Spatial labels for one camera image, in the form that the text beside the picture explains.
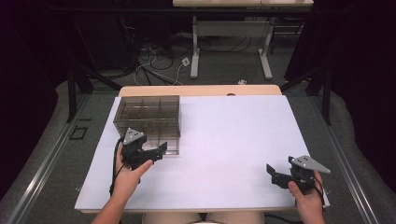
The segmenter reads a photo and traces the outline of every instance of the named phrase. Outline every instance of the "plastic storage box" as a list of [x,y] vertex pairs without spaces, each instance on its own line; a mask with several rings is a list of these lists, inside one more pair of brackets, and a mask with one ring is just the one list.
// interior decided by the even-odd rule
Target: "plastic storage box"
[[180,137],[180,97],[131,96],[122,97],[114,124],[124,136],[132,128],[147,136],[143,149],[158,148],[167,142],[167,155],[178,155]]

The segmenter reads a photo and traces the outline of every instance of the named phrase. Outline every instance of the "human hand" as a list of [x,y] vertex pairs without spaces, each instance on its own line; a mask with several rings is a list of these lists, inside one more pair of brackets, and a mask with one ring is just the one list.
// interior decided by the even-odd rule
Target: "human hand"
[[125,202],[132,196],[139,183],[140,177],[150,168],[152,161],[146,161],[135,170],[123,166],[121,161],[122,144],[117,150],[116,172],[119,172],[115,181],[113,197]]
[[[314,171],[314,175],[317,180],[315,186],[322,192],[319,184],[322,183],[322,178],[318,171]],[[324,223],[321,195],[316,190],[311,189],[303,195],[294,181],[289,182],[289,190],[297,201],[297,210],[304,224]]]

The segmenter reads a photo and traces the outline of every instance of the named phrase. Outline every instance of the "cable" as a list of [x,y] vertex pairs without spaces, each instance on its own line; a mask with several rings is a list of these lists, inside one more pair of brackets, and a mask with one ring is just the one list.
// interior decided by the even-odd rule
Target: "cable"
[[320,200],[322,202],[322,206],[324,208],[324,198],[323,198],[323,191],[320,191],[317,186],[315,186],[314,184],[311,184],[304,176],[302,176],[300,173],[296,172],[296,174],[298,174],[300,176],[300,178],[302,178],[306,183],[308,183],[309,185],[311,185],[311,187],[318,193],[318,195],[320,196]]
[[176,82],[174,82],[174,84],[172,84],[172,86],[175,86],[175,84],[178,82],[178,73],[180,72],[181,65],[183,65],[183,63],[181,63],[180,66],[179,66],[178,69],[177,69]]
[[119,141],[117,141],[117,144],[116,144],[116,147],[114,148],[114,157],[113,157],[113,171],[112,171],[112,181],[111,181],[111,186],[110,186],[110,196],[113,194],[113,190],[114,190],[114,184],[115,184],[115,182],[116,182],[116,177],[117,177],[117,175],[119,174],[119,172],[120,172],[120,170],[122,169],[122,167],[123,167],[123,165],[122,165],[122,167],[121,167],[121,169],[119,169],[119,171],[117,172],[117,174],[116,174],[116,163],[117,163],[117,151],[119,150],[119,144],[121,143],[121,142],[123,142],[123,140],[124,140],[124,137],[121,137],[120,139],[119,139]]

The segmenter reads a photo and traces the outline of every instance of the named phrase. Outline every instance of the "white table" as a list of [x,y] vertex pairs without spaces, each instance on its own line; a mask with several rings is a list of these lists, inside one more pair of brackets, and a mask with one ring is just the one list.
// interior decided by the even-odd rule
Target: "white table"
[[[313,0],[174,0],[174,7],[312,7]],[[191,78],[198,78],[198,36],[251,36],[264,38],[258,50],[262,71],[266,79],[272,79],[267,59],[270,40],[275,27],[275,19],[268,21],[198,21],[192,17],[192,60]]]
[[[219,92],[248,90],[228,87]],[[187,91],[189,96],[181,96],[180,154],[155,162],[125,212],[294,209],[294,198],[271,183],[265,166],[289,174],[288,156],[309,154],[287,98],[277,91],[257,95],[259,87],[252,87],[253,95],[193,96]],[[186,88],[160,87],[151,94]],[[212,92],[216,86],[196,88]],[[117,97],[76,202],[75,208],[84,213],[99,212],[109,198],[113,152],[120,138],[113,124],[119,102]]]

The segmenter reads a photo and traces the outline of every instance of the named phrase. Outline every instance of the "black cable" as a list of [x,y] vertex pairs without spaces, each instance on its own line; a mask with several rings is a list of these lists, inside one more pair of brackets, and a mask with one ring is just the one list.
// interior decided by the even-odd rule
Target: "black cable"
[[150,86],[152,86],[151,81],[149,80],[149,75],[148,75],[148,73],[146,72],[145,69],[143,69],[143,72],[145,73],[145,76],[146,76],[146,78],[148,79],[148,84],[149,84]]
[[150,70],[148,70],[148,69],[145,68],[145,67],[142,67],[142,69],[146,70],[148,73],[152,74],[153,76],[155,76],[155,77],[158,78],[159,80],[163,81],[165,84],[174,84],[173,82],[168,81],[168,80],[166,80],[165,78],[162,78],[162,77],[157,76],[157,74],[151,72]]
[[318,193],[318,195],[320,196],[320,200],[322,202],[322,206],[324,208],[324,198],[323,198],[323,191],[320,191],[317,186],[315,186],[314,184],[311,184],[303,175],[301,175],[300,173],[296,172],[296,174],[298,174],[306,183],[308,183],[309,185],[311,185],[311,187]]
[[170,59],[171,59],[171,64],[169,64],[168,66],[166,66],[166,67],[164,67],[164,68],[155,67],[155,66],[152,64],[152,61],[149,62],[149,65],[150,65],[152,68],[154,68],[155,70],[166,70],[166,69],[172,67],[172,65],[174,64],[173,58],[170,58]]
[[232,47],[231,49],[226,49],[226,50],[220,50],[220,49],[202,49],[202,51],[205,51],[205,52],[241,52],[241,51],[247,49],[247,48],[250,46],[251,37],[250,37],[249,43],[247,44],[247,46],[246,46],[244,49],[242,49],[242,50],[234,50],[234,49],[236,49],[239,45],[241,45],[242,42],[244,42],[247,38],[248,38],[248,37],[245,36],[241,41],[239,41],[238,44],[236,44],[236,45],[235,45],[234,47]]
[[116,147],[114,148],[114,157],[113,157],[113,171],[112,171],[112,180],[111,180],[111,186],[110,186],[110,196],[113,194],[113,190],[114,190],[114,184],[115,184],[115,182],[116,182],[116,177],[117,177],[117,175],[119,174],[119,172],[120,172],[120,170],[121,169],[119,169],[119,171],[116,173],[116,164],[117,164],[117,151],[119,150],[119,144],[121,143],[121,142],[123,142],[123,140],[124,140],[124,137],[121,137],[120,139],[119,139],[119,141],[117,141],[117,144],[116,144]]

